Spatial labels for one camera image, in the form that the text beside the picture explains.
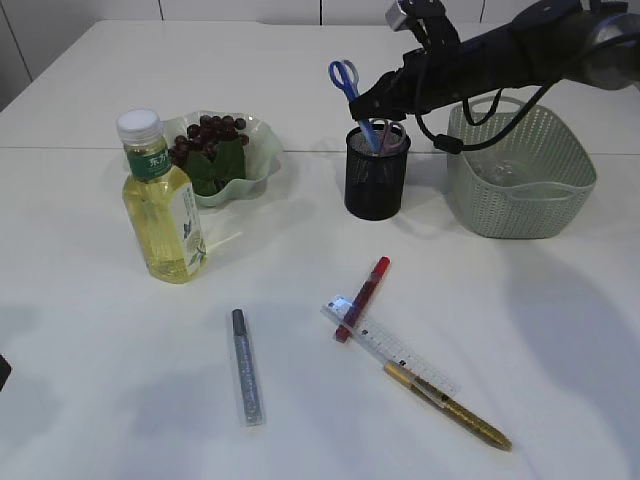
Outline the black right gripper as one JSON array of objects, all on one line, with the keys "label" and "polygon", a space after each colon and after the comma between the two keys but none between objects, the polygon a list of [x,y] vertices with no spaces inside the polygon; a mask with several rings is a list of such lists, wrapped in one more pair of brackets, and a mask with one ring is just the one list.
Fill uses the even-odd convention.
[{"label": "black right gripper", "polygon": [[528,86],[529,30],[526,23],[510,22],[462,42],[451,23],[426,22],[428,48],[424,54],[404,55],[399,100],[398,72],[386,72],[349,102],[351,118],[401,121],[492,90]]}]

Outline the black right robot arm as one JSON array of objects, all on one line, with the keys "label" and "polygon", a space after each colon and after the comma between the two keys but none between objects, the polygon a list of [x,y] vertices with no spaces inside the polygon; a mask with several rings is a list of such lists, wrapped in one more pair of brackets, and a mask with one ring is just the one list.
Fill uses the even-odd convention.
[{"label": "black right robot arm", "polygon": [[353,119],[403,120],[499,89],[571,80],[619,90],[639,79],[639,17],[622,1],[538,1],[511,22],[466,41],[440,1],[396,1],[394,31],[419,42],[349,104]]}]

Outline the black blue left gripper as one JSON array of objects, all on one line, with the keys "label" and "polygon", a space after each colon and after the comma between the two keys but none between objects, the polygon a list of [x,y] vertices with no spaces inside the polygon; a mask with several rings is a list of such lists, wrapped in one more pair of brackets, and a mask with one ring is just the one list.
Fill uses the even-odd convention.
[{"label": "black blue left gripper", "polygon": [[0,356],[0,390],[2,390],[11,374],[11,365],[4,358],[3,355]]}]

